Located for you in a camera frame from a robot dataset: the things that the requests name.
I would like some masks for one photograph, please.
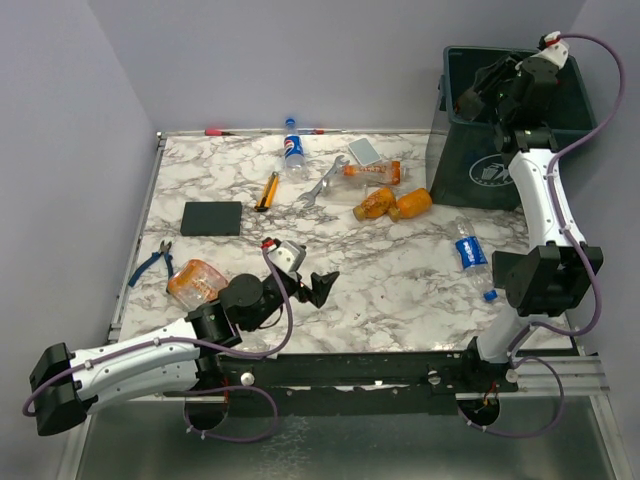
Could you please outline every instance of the plastic water bottle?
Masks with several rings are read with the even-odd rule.
[[[296,121],[287,118],[284,122],[284,171],[285,174],[295,180],[306,180],[308,178],[307,162],[302,151],[302,142]]]
[[[456,218],[455,222],[459,238],[455,245],[462,259],[462,268],[475,289],[487,302],[492,302],[498,298],[498,294],[493,288],[491,269],[478,243],[473,225],[463,217]]]

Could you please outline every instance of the gray wall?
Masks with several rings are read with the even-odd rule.
[[[20,415],[42,350],[103,342],[154,129],[81,0],[0,16],[0,478],[54,478],[64,436]]]
[[[583,3],[89,0],[162,130],[430,127],[444,47],[535,47]]]
[[[640,478],[640,50],[637,45],[640,4],[637,0],[590,0],[576,20],[575,32],[591,33],[609,41],[627,67],[626,99],[610,128],[571,168],[564,181],[573,213],[589,243],[604,250],[605,265],[598,275],[604,310],[598,328],[586,340],[597,350],[611,384],[618,425],[629,459]],[[572,53],[581,65],[597,116],[611,109],[618,89],[613,61],[600,47],[575,40]],[[593,313],[589,294],[571,318],[586,323]]]

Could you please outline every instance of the blue-handled pliers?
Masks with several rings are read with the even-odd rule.
[[[173,260],[173,257],[169,254],[169,250],[171,250],[171,242],[164,243],[164,240],[163,240],[160,243],[160,248],[158,249],[158,251],[153,252],[151,254],[151,257],[149,257],[149,259],[146,262],[144,262],[142,265],[136,268],[136,271],[133,272],[133,275],[131,275],[131,278],[129,279],[128,285],[130,287],[133,287],[138,281],[138,279],[140,278],[140,276],[144,273],[144,271],[147,268],[149,268],[151,265],[156,263],[156,261],[161,256],[164,257],[164,262],[167,264],[167,272],[169,274],[169,279],[171,279],[171,277],[173,277],[173,265],[171,264],[171,260]]]

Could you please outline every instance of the recycling logo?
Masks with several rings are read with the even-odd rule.
[[[504,187],[513,183],[499,153],[488,155],[471,165],[469,178],[483,187]]]

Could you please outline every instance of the orange plastic bottle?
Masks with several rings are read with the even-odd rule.
[[[224,276],[206,262],[192,259],[169,280],[169,293],[187,310],[195,310],[203,303],[213,302],[218,292],[229,285]]]
[[[378,218],[396,203],[396,196],[389,188],[381,188],[369,195],[353,209],[353,215],[362,222],[365,218]]]
[[[394,222],[401,218],[413,218],[426,212],[433,205],[431,195],[424,188],[419,188],[400,198],[395,205],[389,208],[389,217]]]

